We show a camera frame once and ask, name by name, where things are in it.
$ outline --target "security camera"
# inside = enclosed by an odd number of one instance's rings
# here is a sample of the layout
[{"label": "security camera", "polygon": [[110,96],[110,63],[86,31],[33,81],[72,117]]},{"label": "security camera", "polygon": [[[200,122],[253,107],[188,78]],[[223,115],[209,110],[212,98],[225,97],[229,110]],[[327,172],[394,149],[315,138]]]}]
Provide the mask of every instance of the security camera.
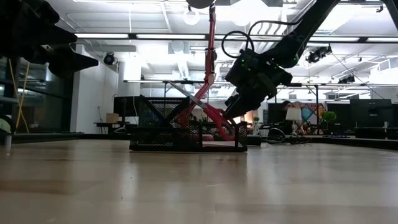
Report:
[{"label": "security camera", "polygon": [[106,65],[114,65],[116,63],[116,59],[114,57],[114,52],[106,53],[106,56],[104,58],[104,63]]}]

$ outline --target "green plant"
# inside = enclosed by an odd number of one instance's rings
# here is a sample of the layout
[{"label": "green plant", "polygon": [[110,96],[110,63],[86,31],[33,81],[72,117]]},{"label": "green plant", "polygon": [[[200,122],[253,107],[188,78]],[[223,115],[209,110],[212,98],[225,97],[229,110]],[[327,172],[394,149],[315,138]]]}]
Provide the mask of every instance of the green plant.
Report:
[{"label": "green plant", "polygon": [[322,114],[322,119],[328,124],[333,123],[337,119],[337,114],[333,111],[325,111]]}]

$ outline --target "white ceiling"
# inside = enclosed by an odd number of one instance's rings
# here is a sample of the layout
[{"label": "white ceiling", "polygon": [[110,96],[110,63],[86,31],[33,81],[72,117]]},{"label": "white ceiling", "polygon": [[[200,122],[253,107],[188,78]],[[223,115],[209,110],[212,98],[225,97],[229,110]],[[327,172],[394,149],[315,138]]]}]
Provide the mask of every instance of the white ceiling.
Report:
[{"label": "white ceiling", "polygon": [[[166,17],[162,12],[161,4],[125,4],[125,3],[105,3],[105,2],[75,2],[73,0],[48,0],[54,9],[60,14],[65,21],[60,21],[57,25],[72,32],[130,32],[129,11],[131,12],[131,32],[156,32],[156,33],[207,33],[208,32],[208,15],[201,14],[200,21],[194,26],[187,25],[183,21],[183,12],[186,10],[186,4],[168,4],[165,3]],[[309,0],[298,0],[295,8],[284,9],[287,17],[294,16],[299,12]],[[350,14],[348,21],[342,24],[332,35],[398,35],[392,19],[386,9],[381,13],[376,13],[377,7],[359,6],[356,10],[340,11],[340,14]],[[338,20],[339,18],[330,18],[328,23]],[[216,26],[217,34],[225,34],[232,30],[247,31],[248,26],[242,27],[235,25],[232,21],[218,21]],[[104,45],[135,45],[137,52],[145,61],[142,69],[144,75],[147,74],[170,74],[172,70],[177,70],[177,61],[168,55],[168,41],[143,41],[143,40],[99,40],[91,41],[91,44],[99,52],[98,46]],[[219,60],[228,60],[227,56],[222,54],[220,42],[216,43],[216,51]],[[206,46],[206,42],[190,42],[190,45]],[[241,43],[228,42],[226,48],[229,52],[238,52]],[[365,77],[369,74],[369,63],[367,66],[365,61],[380,56],[398,55],[398,46],[396,44],[333,44],[334,54],[345,63],[348,68],[361,65],[361,70],[357,72]],[[204,54],[196,54],[189,57],[188,67],[190,70],[204,70],[205,60]],[[301,58],[299,66],[288,69],[296,78],[295,80],[308,81],[308,73],[314,78],[331,77],[345,71],[333,56],[318,62],[308,70],[308,65]]]}]

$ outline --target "lamp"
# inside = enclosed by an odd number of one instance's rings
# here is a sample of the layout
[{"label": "lamp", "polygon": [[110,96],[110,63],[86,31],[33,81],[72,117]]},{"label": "lamp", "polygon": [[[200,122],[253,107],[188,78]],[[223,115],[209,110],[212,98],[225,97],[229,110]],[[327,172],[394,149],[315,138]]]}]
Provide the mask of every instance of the lamp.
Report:
[{"label": "lamp", "polygon": [[301,120],[302,120],[301,109],[294,108],[294,107],[288,108],[287,113],[286,113],[286,120],[293,121],[292,131],[293,131],[293,133],[295,133],[295,130],[297,130],[297,128],[298,128],[297,123],[301,122]]}]

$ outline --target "ceiling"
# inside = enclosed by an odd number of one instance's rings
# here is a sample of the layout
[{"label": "ceiling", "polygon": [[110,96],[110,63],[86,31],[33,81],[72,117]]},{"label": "ceiling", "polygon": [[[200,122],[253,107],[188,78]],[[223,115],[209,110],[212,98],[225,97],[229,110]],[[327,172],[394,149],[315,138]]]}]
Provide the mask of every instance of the ceiling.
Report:
[{"label": "ceiling", "polygon": [[[184,12],[187,4],[179,1],[102,1],[102,0],[48,0],[53,8],[60,14],[62,20],[57,24],[71,32],[133,32],[133,33],[177,33],[177,34],[206,34],[209,29],[207,9],[200,10],[199,21],[195,25],[188,25],[184,21]],[[297,4],[286,4],[283,7],[267,7],[260,5],[261,0],[241,0],[251,2],[239,7],[240,12],[245,12],[246,17],[251,16],[252,21],[258,19],[288,20],[300,15],[300,12],[310,0],[297,0]],[[237,11],[232,11],[232,6],[217,7],[218,20],[216,24],[217,34],[226,34],[232,30],[246,32],[247,26],[238,26],[234,21],[239,17]],[[397,30],[392,22],[386,7],[380,13],[377,5],[338,5],[323,23],[319,34],[327,35],[386,35],[396,36]],[[187,15],[192,20],[194,15]],[[259,30],[260,34],[282,34],[284,26],[264,24]],[[170,41],[149,40],[91,40],[81,41],[86,49],[93,55],[102,57],[104,47],[124,45],[125,52],[115,52],[119,58],[128,55],[128,47],[135,46],[142,59],[142,74],[144,76],[161,79],[162,75],[170,75],[173,70],[178,71],[178,59],[169,54]],[[206,46],[204,41],[189,42],[189,46]],[[219,63],[233,61],[221,51],[221,43],[216,42]],[[242,43],[227,42],[226,49],[230,53],[238,53]],[[269,48],[270,44],[257,43],[256,49],[262,52]],[[342,65],[335,56],[329,55],[320,62],[313,64],[308,69],[308,63],[303,56],[298,66],[287,71],[292,73],[295,82],[337,82],[332,80],[333,75],[346,71],[346,68],[354,68],[356,74],[366,79],[369,76],[369,68],[377,65],[377,62],[387,57],[398,57],[398,45],[396,44],[332,44],[334,55],[344,64]],[[196,51],[194,55],[185,58],[189,70],[204,70],[204,51]]]}]

